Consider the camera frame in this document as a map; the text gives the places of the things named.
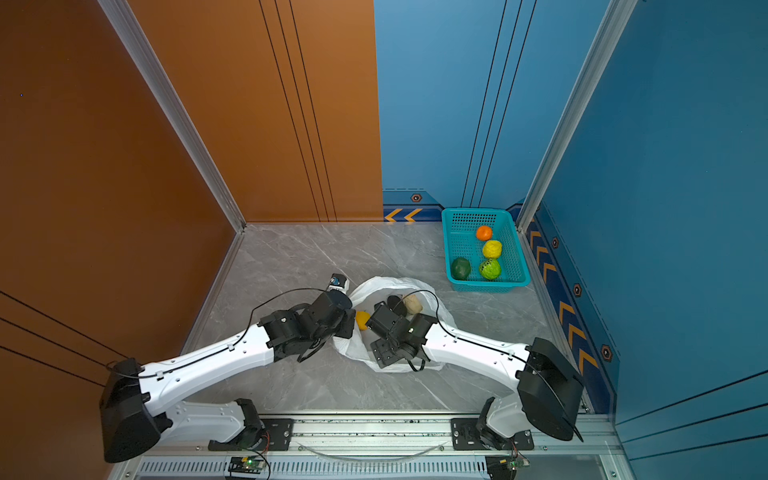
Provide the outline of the yellow fruit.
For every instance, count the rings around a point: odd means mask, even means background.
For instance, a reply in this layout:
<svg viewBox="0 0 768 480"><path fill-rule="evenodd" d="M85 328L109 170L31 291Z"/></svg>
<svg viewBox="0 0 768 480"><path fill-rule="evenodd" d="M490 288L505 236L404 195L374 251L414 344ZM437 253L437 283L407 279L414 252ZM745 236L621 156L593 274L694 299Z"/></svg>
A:
<svg viewBox="0 0 768 480"><path fill-rule="evenodd" d="M360 331L366 331L368 329L367 323L370 320L371 315L366 311L357 311L355 316L355 322Z"/></svg>

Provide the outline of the orange fruit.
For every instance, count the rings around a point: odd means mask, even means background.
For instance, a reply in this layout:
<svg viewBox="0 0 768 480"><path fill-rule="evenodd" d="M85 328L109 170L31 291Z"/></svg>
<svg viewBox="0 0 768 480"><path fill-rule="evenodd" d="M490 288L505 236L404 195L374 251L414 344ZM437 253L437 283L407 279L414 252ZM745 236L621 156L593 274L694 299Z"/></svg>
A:
<svg viewBox="0 0 768 480"><path fill-rule="evenodd" d="M493 230L491 227L483 225L476 230L475 236L478 240L487 242L493 238Z"/></svg>

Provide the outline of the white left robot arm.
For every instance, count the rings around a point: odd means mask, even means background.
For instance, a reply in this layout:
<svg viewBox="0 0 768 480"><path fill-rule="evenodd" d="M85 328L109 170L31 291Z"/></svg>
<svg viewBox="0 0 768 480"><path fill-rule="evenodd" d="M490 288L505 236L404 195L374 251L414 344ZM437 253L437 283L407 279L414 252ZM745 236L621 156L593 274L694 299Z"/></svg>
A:
<svg viewBox="0 0 768 480"><path fill-rule="evenodd" d="M145 365L134 358L109 365L99 401L104 460L127 461L157 445L173 426L168 411L189 396L288 357L304 361L354 327L350 298L327 290L311 303L276 310L259 321L250 317L242 332L186 355Z"/></svg>

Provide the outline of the yellow bumpy lemon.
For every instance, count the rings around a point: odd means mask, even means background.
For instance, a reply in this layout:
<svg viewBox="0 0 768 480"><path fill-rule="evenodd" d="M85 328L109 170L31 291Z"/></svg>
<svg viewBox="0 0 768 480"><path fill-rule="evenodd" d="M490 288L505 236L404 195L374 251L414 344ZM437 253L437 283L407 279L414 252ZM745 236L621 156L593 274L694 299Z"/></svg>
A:
<svg viewBox="0 0 768 480"><path fill-rule="evenodd" d="M498 240L489 240L482 247L482 255L486 259L498 259L503 253L503 244Z"/></svg>

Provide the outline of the green fruit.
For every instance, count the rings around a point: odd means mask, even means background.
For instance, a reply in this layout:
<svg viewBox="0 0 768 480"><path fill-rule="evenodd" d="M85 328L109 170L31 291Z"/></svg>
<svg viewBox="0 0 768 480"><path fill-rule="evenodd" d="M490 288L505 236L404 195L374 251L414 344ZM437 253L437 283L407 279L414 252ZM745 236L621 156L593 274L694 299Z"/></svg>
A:
<svg viewBox="0 0 768 480"><path fill-rule="evenodd" d="M497 259L488 258L479 265L478 271L485 280L494 281L502 275L502 266Z"/></svg>

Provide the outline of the dark green avocado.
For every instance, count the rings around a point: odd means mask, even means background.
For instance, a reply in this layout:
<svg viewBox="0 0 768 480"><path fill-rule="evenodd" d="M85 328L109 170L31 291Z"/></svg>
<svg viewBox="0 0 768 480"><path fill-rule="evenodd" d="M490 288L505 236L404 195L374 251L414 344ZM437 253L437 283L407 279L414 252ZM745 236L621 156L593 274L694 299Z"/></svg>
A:
<svg viewBox="0 0 768 480"><path fill-rule="evenodd" d="M474 267L469 259L457 257L450 265L451 276L456 281L469 281L474 273Z"/></svg>

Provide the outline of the white plastic bag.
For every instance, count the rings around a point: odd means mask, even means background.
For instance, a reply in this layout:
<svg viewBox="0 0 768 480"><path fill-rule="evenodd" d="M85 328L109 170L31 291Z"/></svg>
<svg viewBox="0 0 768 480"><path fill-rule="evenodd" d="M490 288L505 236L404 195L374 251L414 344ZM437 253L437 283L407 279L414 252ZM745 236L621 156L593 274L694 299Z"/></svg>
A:
<svg viewBox="0 0 768 480"><path fill-rule="evenodd" d="M439 370L466 349L451 330L451 316L435 290L411 278L373 277L351 294L352 334L332 347L378 373Z"/></svg>

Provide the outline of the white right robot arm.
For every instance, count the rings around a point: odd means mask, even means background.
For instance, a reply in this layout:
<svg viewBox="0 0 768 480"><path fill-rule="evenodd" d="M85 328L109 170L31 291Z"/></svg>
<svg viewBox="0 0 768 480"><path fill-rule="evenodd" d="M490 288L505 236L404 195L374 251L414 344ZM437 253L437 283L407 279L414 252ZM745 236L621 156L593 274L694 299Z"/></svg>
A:
<svg viewBox="0 0 768 480"><path fill-rule="evenodd" d="M403 306L375 305L365 327L376 339L377 364L387 368L403 360L415 372L430 362L450 364L490 378L510 390L485 401L473 435L487 449L515 450L515 438L534 430L555 440L582 440L577 427L584 379L550 341L530 345L498 344L473 338L423 312L405 316Z"/></svg>

